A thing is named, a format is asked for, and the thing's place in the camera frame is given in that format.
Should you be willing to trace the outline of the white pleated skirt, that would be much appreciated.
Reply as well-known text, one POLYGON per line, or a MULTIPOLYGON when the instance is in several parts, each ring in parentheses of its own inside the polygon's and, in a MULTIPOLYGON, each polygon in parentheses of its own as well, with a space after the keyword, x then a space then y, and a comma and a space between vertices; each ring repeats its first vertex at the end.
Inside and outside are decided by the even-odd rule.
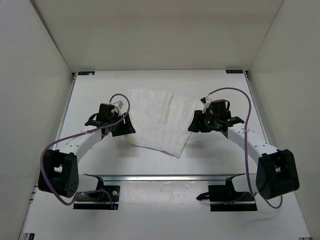
POLYGON ((126 135, 130 143, 179 158, 191 136, 188 131, 197 102, 168 91, 130 89, 129 117, 136 133, 126 135))

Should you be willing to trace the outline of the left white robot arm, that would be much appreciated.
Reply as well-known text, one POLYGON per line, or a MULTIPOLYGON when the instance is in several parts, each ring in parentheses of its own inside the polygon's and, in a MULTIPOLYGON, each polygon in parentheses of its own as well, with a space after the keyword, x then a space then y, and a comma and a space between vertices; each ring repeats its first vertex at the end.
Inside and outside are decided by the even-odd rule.
POLYGON ((103 179, 96 175, 79 174, 78 163, 105 136, 134 134, 130 116, 123 111, 123 102, 102 103, 97 113, 89 117, 81 136, 72 137, 61 149, 47 149, 42 159, 38 189, 55 191, 58 196, 71 198, 77 193, 99 199, 104 195, 103 179))

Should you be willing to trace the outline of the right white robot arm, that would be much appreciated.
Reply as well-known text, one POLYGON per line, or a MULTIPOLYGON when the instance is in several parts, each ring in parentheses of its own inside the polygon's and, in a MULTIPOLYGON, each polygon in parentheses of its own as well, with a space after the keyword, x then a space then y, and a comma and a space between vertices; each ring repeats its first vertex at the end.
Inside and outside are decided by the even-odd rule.
POLYGON ((226 198, 236 200, 242 193, 253 193, 270 200, 299 189, 295 157, 290 150, 280 150, 266 143, 248 129, 244 120, 233 117, 228 100, 209 101, 204 97, 201 102, 204 107, 194 112, 188 131, 222 133, 243 149, 245 157, 251 158, 257 166, 256 173, 238 174, 225 180, 226 198))

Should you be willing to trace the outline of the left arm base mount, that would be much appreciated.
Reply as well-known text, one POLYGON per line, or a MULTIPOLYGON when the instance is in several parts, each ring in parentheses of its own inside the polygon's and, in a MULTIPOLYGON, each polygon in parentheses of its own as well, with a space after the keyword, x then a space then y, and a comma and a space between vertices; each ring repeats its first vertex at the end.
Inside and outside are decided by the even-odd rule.
POLYGON ((97 176, 97 190, 108 192, 110 197, 103 191, 97 193, 83 194, 76 197, 73 203, 74 210, 118 210, 121 193, 120 183, 115 181, 104 181, 97 176))

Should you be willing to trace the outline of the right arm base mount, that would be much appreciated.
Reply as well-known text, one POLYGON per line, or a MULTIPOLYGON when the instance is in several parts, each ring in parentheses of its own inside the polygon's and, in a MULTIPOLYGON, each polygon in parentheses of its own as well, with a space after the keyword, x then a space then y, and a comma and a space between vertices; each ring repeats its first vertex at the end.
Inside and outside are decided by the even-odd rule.
POLYGON ((207 192, 196 197, 198 201, 209 200, 211 212, 255 212, 258 210, 255 198, 248 192, 236 192, 232 177, 224 184, 209 184, 207 192))

